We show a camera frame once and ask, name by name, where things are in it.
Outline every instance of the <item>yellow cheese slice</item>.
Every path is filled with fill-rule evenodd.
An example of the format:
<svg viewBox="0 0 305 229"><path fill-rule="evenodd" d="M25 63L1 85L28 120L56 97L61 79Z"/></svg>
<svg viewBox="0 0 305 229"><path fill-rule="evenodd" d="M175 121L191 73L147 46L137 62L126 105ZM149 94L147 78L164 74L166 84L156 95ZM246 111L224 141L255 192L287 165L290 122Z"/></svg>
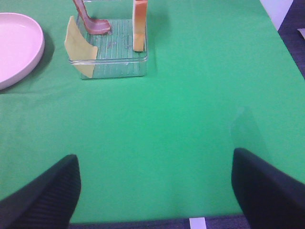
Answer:
<svg viewBox="0 0 305 229"><path fill-rule="evenodd" d="M96 60L98 48L90 45L78 29L74 17L71 16L65 40L65 48L70 60ZM77 64L74 67L85 76L92 78L94 64Z"/></svg>

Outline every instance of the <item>green table surface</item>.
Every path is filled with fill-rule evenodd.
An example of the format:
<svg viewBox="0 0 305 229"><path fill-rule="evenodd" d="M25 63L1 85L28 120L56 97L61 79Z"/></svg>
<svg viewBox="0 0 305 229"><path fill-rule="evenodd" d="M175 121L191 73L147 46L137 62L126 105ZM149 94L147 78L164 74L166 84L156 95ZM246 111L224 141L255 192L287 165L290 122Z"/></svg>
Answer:
<svg viewBox="0 0 305 229"><path fill-rule="evenodd" d="M72 222L240 213L235 147L305 182L304 79L259 0L150 0L147 75L108 80L68 62L72 0L0 11L31 16L46 41L34 71L0 92L0 198L67 154L82 180Z"/></svg>

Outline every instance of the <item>gray carpet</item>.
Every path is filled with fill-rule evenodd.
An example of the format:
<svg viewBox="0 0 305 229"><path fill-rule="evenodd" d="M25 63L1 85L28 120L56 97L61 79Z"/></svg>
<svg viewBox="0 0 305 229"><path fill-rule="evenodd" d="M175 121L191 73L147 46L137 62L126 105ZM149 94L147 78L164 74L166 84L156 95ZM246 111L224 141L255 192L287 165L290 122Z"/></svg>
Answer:
<svg viewBox="0 0 305 229"><path fill-rule="evenodd" d="M305 0L294 0L278 33L305 78L305 40L297 30L301 28L305 28Z"/></svg>
<svg viewBox="0 0 305 229"><path fill-rule="evenodd" d="M250 229L243 215L206 217L207 229ZM128 223L70 224L69 229L190 229L189 219Z"/></svg>

